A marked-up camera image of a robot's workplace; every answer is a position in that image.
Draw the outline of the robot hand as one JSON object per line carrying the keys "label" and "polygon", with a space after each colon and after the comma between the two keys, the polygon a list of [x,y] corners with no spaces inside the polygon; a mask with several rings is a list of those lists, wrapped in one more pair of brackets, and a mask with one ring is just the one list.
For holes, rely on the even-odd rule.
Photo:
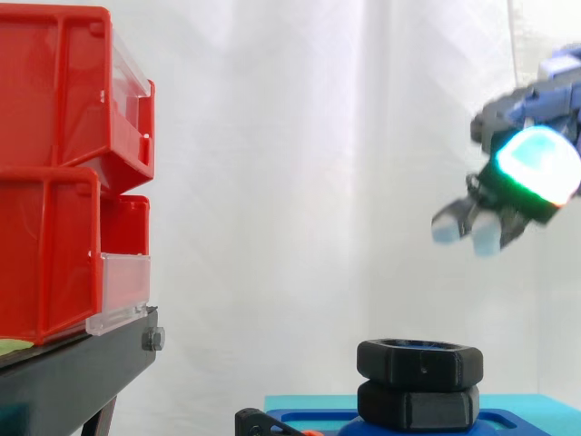
{"label": "robot hand", "polygon": [[490,256],[580,194],[580,46],[555,51],[535,82],[485,104],[470,137],[487,163],[467,175],[466,197],[433,216],[431,235],[439,244],[469,237],[476,255]]}

